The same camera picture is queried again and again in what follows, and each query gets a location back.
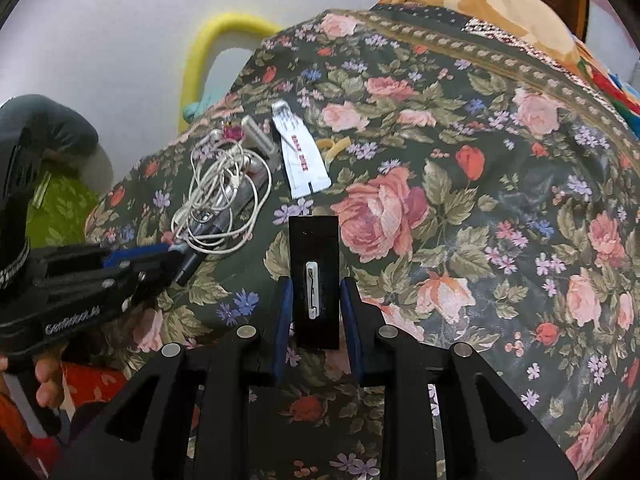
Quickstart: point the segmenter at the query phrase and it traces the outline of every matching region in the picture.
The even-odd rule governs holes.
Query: black clamp
[[[246,478],[249,386],[281,377],[292,311],[289,278],[270,309],[214,347],[164,345],[66,450],[51,480],[180,479],[202,390],[192,478]]]
[[[436,348],[385,324],[353,278],[342,281],[341,307],[352,374],[360,386],[385,387],[383,479],[436,479],[429,384],[438,394],[447,480],[577,479],[556,442],[470,345]]]

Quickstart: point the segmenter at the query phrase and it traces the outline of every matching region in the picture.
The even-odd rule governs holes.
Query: small pink object
[[[244,137],[240,126],[225,126],[223,129],[225,139],[241,140]]]

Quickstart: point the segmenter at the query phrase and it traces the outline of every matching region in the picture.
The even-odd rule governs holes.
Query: red cloth
[[[27,452],[31,434],[16,405],[3,394],[0,394],[0,430],[4,431],[20,454]]]
[[[87,402],[113,399],[127,382],[121,372],[106,368],[88,368],[71,363],[62,363],[71,400],[76,408]]]

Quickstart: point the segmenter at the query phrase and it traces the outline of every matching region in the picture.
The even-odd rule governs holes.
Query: colorful cloth
[[[640,139],[640,95],[630,85],[621,82],[615,74],[593,57],[587,46],[575,38],[580,51],[580,75],[599,89]]]
[[[206,129],[244,114],[267,129],[277,99],[321,141],[333,185],[293,201],[276,172],[239,253],[105,329],[111,363],[129,376],[165,343],[250,322],[289,274],[288,219],[336,215],[341,275],[417,340],[482,352],[586,478],[638,402],[638,143],[600,92],[509,37],[413,4],[331,10],[265,40],[222,102],[100,202],[87,240],[171,240]],[[377,476],[383,389],[353,384],[344,341],[292,340],[286,367],[282,389],[250,393],[252,478]],[[439,434],[435,389],[424,402]]]

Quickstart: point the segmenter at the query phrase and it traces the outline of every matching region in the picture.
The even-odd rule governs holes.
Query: finger
[[[36,400],[43,408],[58,408],[64,397],[62,384],[49,381],[41,384],[36,392]]]
[[[44,359],[45,357],[52,357],[54,359],[57,360],[62,360],[62,354],[64,353],[65,349],[66,349],[66,341],[63,341],[61,343],[58,343],[55,346],[52,346],[51,348],[47,348],[45,351],[43,351],[41,354],[37,355],[36,357],[33,358],[34,362],[39,361],[40,359]]]
[[[43,356],[36,362],[36,378],[39,383],[46,383],[60,372],[60,361],[52,356]]]

